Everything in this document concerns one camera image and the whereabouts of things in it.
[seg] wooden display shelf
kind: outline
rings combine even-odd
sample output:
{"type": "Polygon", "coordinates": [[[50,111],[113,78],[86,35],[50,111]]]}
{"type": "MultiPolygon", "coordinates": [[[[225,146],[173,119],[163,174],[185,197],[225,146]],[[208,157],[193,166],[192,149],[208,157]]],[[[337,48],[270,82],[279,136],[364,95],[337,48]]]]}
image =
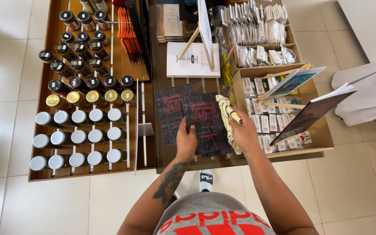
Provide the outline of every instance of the wooden display shelf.
{"type": "MultiPolygon", "coordinates": [[[[116,8],[112,5],[111,0],[105,1],[108,6],[108,17],[111,21],[118,21],[118,13],[116,8]]],[[[45,39],[45,46],[43,49],[47,49],[52,51],[56,57],[61,59],[61,55],[56,53],[54,50],[54,46],[61,42],[60,35],[66,31],[65,24],[59,19],[59,14],[63,10],[70,10],[74,13],[75,17],[77,14],[82,11],[82,5],[79,0],[51,0],[50,2],[50,9],[49,9],[49,19],[47,25],[47,35],[45,39]]],[[[91,39],[93,39],[94,31],[85,31],[89,34],[91,39]]],[[[154,112],[153,112],[153,101],[151,99],[152,95],[152,83],[149,82],[149,76],[146,71],[146,68],[143,64],[132,65],[128,59],[128,56],[121,45],[120,40],[117,38],[118,32],[118,25],[112,24],[111,29],[109,30],[102,30],[109,40],[109,44],[105,47],[108,53],[110,53],[110,58],[108,60],[103,61],[108,68],[111,68],[111,74],[115,76],[118,80],[121,79],[124,75],[130,75],[134,79],[139,79],[139,116],[136,117],[136,111],[134,107],[126,107],[123,105],[120,109],[123,110],[128,115],[128,123],[127,125],[95,125],[95,129],[107,131],[110,127],[121,127],[128,132],[128,140],[127,142],[110,142],[109,144],[93,144],[93,145],[86,145],[86,146],[76,146],[76,147],[61,147],[59,148],[56,153],[57,154],[72,154],[72,153],[90,153],[91,151],[109,151],[113,148],[121,148],[127,149],[128,151],[128,160],[119,162],[119,163],[110,163],[110,164],[102,164],[97,166],[82,166],[82,167],[73,167],[73,168],[61,168],[55,170],[42,170],[42,171],[29,171],[29,181],[40,181],[40,180],[49,180],[49,179],[61,179],[61,178],[69,178],[69,177],[77,177],[77,176],[88,176],[88,175],[98,175],[98,174],[108,174],[108,173],[116,173],[116,172],[126,172],[126,171],[133,171],[133,167],[136,164],[137,169],[148,169],[154,168],[156,165],[155,155],[154,155],[154,136],[146,137],[146,151],[144,150],[143,146],[143,137],[139,138],[139,145],[138,145],[138,161],[137,163],[134,162],[135,158],[135,139],[136,139],[136,118],[138,118],[139,123],[142,123],[142,84],[144,82],[144,96],[146,97],[145,103],[145,122],[154,124],[154,112]]],[[[81,30],[70,31],[75,37],[81,30]]],[[[97,75],[97,77],[104,82],[104,78],[97,75]]],[[[51,108],[46,105],[45,100],[50,94],[54,94],[54,92],[48,89],[49,81],[53,79],[59,79],[63,83],[68,84],[68,80],[62,78],[58,73],[52,71],[49,67],[49,64],[44,64],[43,71],[41,75],[41,83],[40,83],[40,93],[39,93],[39,102],[38,102],[38,109],[37,113],[39,112],[49,112],[55,114],[57,109],[51,108]]],[[[100,108],[106,112],[109,111],[111,105],[107,108],[100,108]]],[[[92,106],[90,109],[87,109],[87,112],[90,112],[92,109],[95,109],[95,106],[92,106]]],[[[78,126],[77,128],[61,128],[60,131],[70,131],[73,132],[77,130],[83,131],[91,131],[93,127],[82,127],[78,126]]],[[[35,125],[35,132],[34,136],[38,134],[48,134],[51,135],[54,133],[56,129],[35,125]]],[[[52,156],[55,154],[54,149],[42,149],[42,148],[35,148],[33,147],[32,156],[52,156]]]]}

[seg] person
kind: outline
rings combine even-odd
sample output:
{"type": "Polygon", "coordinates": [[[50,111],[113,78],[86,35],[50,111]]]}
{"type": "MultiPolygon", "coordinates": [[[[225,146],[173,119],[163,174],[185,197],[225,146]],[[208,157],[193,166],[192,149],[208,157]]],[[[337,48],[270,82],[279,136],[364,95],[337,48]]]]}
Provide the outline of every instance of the person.
{"type": "Polygon", "coordinates": [[[271,226],[235,198],[211,192],[210,170],[200,173],[204,176],[200,179],[206,179],[200,183],[203,192],[173,200],[166,209],[197,147],[195,126],[187,132],[184,118],[176,137],[176,157],[137,200],[117,235],[318,235],[304,208],[262,153],[254,122],[241,110],[234,110],[243,122],[239,125],[229,118],[233,138],[248,162],[271,226]]]}

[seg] tiled floor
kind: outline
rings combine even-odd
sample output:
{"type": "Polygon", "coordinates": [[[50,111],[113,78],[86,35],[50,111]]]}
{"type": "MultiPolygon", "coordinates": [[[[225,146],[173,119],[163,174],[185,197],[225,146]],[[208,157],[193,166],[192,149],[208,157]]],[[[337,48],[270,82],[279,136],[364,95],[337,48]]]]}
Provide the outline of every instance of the tiled floor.
{"type": "MultiPolygon", "coordinates": [[[[156,179],[154,170],[27,182],[42,68],[36,55],[49,2],[0,0],[0,234],[114,234],[156,179]]],[[[283,2],[303,61],[327,66],[315,79],[320,95],[331,91],[335,72],[367,63],[337,1],[283,2]]],[[[348,127],[333,111],[326,117],[335,150],[274,167],[321,235],[376,234],[376,122],[348,127]]],[[[232,195],[266,219],[247,166],[213,173],[213,191],[232,195]]],[[[181,196],[197,191],[197,174],[185,174],[181,196]]]]}

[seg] white book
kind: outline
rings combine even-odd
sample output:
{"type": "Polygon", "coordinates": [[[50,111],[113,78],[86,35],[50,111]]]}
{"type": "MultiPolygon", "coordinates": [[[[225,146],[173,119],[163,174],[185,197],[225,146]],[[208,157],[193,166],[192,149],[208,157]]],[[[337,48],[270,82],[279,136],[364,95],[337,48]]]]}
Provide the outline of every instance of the white book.
{"type": "MultiPolygon", "coordinates": [[[[213,71],[205,54],[202,43],[192,43],[185,52],[182,60],[178,57],[184,50],[187,43],[168,42],[166,75],[167,77],[193,77],[193,78],[218,78],[220,69],[217,67],[213,71]]],[[[213,43],[214,64],[219,65],[218,44],[213,43]]]]}

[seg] book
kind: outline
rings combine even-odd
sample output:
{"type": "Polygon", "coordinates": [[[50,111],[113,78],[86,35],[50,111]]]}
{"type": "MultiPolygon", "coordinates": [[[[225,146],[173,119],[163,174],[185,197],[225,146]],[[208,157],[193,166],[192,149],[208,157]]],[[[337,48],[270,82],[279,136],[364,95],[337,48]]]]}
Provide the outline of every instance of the book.
{"type": "Polygon", "coordinates": [[[181,97],[194,93],[192,84],[154,91],[165,146],[176,144],[176,134],[184,116],[181,97]]]}
{"type": "MultiPolygon", "coordinates": [[[[185,52],[182,60],[178,57],[184,50],[186,43],[168,42],[166,75],[167,77],[218,78],[220,69],[210,71],[202,43],[192,43],[185,52]]],[[[220,64],[218,44],[213,44],[214,64],[220,64]]]]}
{"type": "Polygon", "coordinates": [[[190,24],[179,17],[179,4],[156,4],[157,37],[187,36],[189,39],[197,24],[190,24]]]}
{"type": "Polygon", "coordinates": [[[182,104],[187,128],[195,125],[198,140],[196,155],[203,157],[234,153],[228,144],[227,130],[216,101],[217,93],[183,95],[182,104]]]}
{"type": "Polygon", "coordinates": [[[270,145],[283,142],[292,136],[305,132],[311,125],[327,114],[327,112],[329,112],[338,103],[342,102],[342,100],[356,92],[351,91],[352,89],[353,86],[346,83],[329,94],[312,99],[285,127],[285,129],[275,137],[270,145]]]}
{"type": "Polygon", "coordinates": [[[296,69],[286,76],[281,82],[279,82],[275,87],[269,90],[265,94],[264,98],[277,98],[280,96],[285,96],[295,89],[299,88],[301,85],[309,81],[311,78],[325,70],[326,67],[314,68],[314,69],[296,69]]]}

